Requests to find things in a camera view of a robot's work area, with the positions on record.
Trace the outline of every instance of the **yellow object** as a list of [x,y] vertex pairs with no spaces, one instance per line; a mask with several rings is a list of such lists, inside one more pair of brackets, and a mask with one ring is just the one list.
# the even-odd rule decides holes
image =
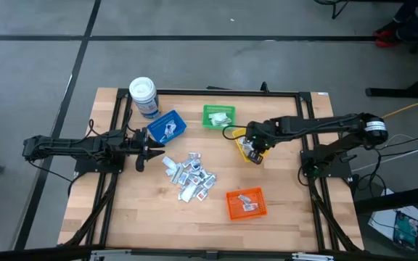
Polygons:
[[397,114],[397,113],[399,113],[399,112],[402,112],[402,111],[404,111],[404,110],[410,109],[410,108],[415,107],[415,106],[418,106],[418,102],[417,102],[416,104],[406,106],[406,107],[404,107],[403,109],[398,109],[398,110],[397,110],[397,111],[395,111],[395,112],[391,112],[391,113],[389,113],[389,114],[387,114],[387,115],[383,116],[383,119],[385,119],[385,118],[387,118],[387,117],[390,117],[390,116],[393,116],[393,115],[395,115],[395,114]]
[[[240,128],[238,130],[233,130],[231,132],[231,134],[233,134],[233,137],[240,137],[246,134],[246,128]],[[251,162],[250,159],[247,158],[246,154],[243,152],[243,148],[242,146],[238,143],[238,138],[235,139],[235,143],[238,146],[239,152],[241,152],[241,155],[243,156],[243,159],[245,159],[246,162]],[[261,153],[262,157],[265,157],[269,154],[269,150],[266,150],[266,152]]]

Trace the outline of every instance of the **white plastic container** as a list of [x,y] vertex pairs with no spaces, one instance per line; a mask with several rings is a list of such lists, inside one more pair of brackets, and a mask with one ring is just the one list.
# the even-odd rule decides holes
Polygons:
[[160,116],[162,110],[159,97],[151,79],[138,77],[130,83],[128,89],[143,117],[155,119]]

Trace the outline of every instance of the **concrete floor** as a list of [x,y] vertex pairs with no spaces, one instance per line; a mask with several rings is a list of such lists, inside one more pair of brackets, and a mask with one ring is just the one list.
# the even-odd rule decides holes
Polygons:
[[[0,0],[0,34],[83,35],[93,3]],[[103,0],[93,34],[368,36],[397,8],[398,4],[353,2],[331,20],[331,7],[313,1]],[[12,248],[36,174],[20,156],[22,141],[49,135],[79,45],[0,42],[0,164],[6,166],[0,175],[0,251]],[[364,89],[405,88],[416,81],[418,54],[407,49],[378,49],[373,43],[90,42],[61,137],[83,136],[98,87],[125,88],[138,76],[150,77],[158,88],[211,85],[257,90],[266,81],[273,91],[326,91],[336,115],[363,111],[384,115],[417,100],[368,98]],[[391,134],[418,136],[418,107],[389,119],[388,127]],[[359,157],[352,167],[376,160],[373,152],[355,153]],[[71,178],[73,166],[72,160],[57,157],[52,170]],[[418,154],[382,165],[379,174],[394,191],[417,188]],[[64,180],[49,176],[27,248],[56,244],[66,190]],[[371,252],[395,254],[371,239],[364,239],[364,244]]]

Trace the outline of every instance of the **wooden tabletop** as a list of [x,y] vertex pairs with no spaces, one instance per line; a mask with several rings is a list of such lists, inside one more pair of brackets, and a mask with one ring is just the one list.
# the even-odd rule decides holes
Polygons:
[[[99,88],[91,119],[99,133],[108,131],[114,109],[116,88]],[[311,93],[316,117],[332,116],[328,94]],[[282,115],[297,115],[295,100],[288,97],[181,96],[160,95],[163,113],[176,110],[187,124],[185,133],[165,146],[165,154],[135,171],[136,156],[128,157],[118,176],[107,247],[158,249],[220,249],[247,251],[317,251],[311,199],[308,188],[297,180],[300,140],[284,142],[271,149],[261,165],[245,162],[234,141],[219,130],[202,127],[202,106],[222,104],[236,107],[238,125],[264,121]],[[148,125],[133,104],[132,128]],[[307,115],[306,105],[303,110]],[[321,134],[322,144],[337,139]],[[180,188],[165,174],[164,156],[183,162],[188,152],[201,153],[203,167],[217,175],[217,184],[203,202],[179,201]],[[93,205],[99,174],[87,173],[72,187],[59,243],[66,242],[81,227]],[[341,179],[328,178],[333,213],[356,246],[363,249],[350,189]],[[230,221],[226,192],[260,186],[268,215],[251,220]],[[102,215],[94,242],[99,241]],[[329,248],[327,223],[322,228]]]

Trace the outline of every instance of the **green plastic basket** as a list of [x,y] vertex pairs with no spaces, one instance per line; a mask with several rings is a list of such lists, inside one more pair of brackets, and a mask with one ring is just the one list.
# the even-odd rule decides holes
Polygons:
[[204,128],[212,128],[212,129],[218,129],[221,130],[224,127],[222,126],[213,126],[212,123],[209,120],[209,114],[210,113],[216,113],[216,112],[225,112],[226,116],[231,119],[230,125],[235,125],[235,107],[233,106],[224,106],[224,105],[204,105],[204,108],[202,109],[202,126]]

